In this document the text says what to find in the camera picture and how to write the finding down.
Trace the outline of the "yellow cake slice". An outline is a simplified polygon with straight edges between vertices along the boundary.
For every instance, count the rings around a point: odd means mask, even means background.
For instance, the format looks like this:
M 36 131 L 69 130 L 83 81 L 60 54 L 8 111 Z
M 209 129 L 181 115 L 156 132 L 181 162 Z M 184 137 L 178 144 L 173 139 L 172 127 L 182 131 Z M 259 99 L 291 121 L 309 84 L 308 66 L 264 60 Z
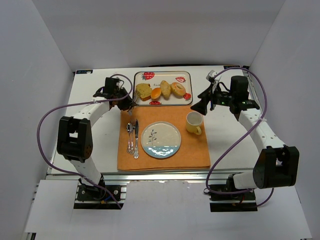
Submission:
M 138 97 L 143 101 L 151 99 L 152 88 L 148 83 L 139 83 L 135 86 Z

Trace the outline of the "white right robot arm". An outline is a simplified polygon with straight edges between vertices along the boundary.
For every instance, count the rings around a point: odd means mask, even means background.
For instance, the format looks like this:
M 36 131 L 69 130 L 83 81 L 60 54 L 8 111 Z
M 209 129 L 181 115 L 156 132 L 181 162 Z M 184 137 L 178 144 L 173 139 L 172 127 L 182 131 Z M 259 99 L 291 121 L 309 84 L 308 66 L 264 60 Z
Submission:
M 293 186 L 296 183 L 299 151 L 286 146 L 263 121 L 262 112 L 254 100 L 248 98 L 248 80 L 233 76 L 230 88 L 220 89 L 220 78 L 204 92 L 214 105 L 228 106 L 247 130 L 260 155 L 250 173 L 233 176 L 234 190 L 268 189 Z M 202 99 L 192 107 L 138 107 L 134 111 L 137 127 L 141 127 L 136 143 L 143 149 L 139 170 L 208 168 L 210 154 L 203 113 Z

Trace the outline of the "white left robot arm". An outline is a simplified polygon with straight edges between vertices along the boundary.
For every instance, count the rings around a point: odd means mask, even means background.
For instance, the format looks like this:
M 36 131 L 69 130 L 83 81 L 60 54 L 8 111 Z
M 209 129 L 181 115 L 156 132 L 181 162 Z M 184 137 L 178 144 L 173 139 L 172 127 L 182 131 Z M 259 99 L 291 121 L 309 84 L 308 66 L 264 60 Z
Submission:
M 75 167 L 84 185 L 102 185 L 103 176 L 91 157 L 94 148 L 93 125 L 114 106 L 121 111 L 129 111 L 135 106 L 123 84 L 118 75 L 106 77 L 104 86 L 93 95 L 93 103 L 59 120 L 57 152 Z

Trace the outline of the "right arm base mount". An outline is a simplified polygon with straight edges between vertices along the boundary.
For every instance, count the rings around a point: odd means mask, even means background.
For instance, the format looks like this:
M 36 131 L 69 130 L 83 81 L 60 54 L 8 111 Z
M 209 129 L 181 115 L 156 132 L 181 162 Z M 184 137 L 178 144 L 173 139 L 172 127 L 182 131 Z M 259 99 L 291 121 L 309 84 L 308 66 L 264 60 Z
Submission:
M 210 184 L 209 188 L 213 191 L 228 194 L 216 194 L 208 192 L 209 206 L 212 213 L 231 213 L 231 212 L 257 212 L 256 196 L 253 191 L 245 193 L 230 194 L 238 192 L 234 184 L 233 174 L 229 175 L 224 184 Z

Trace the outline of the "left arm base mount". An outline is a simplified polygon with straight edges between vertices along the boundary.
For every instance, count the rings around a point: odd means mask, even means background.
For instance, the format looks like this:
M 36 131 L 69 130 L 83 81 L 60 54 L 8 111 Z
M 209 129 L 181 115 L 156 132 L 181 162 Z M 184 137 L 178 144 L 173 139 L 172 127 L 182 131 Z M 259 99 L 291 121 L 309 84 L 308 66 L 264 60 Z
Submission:
M 127 187 L 120 184 L 107 184 L 100 181 L 110 193 L 101 188 L 82 183 L 78 180 L 73 208 L 75 210 L 120 210 L 118 204 L 123 207 Z

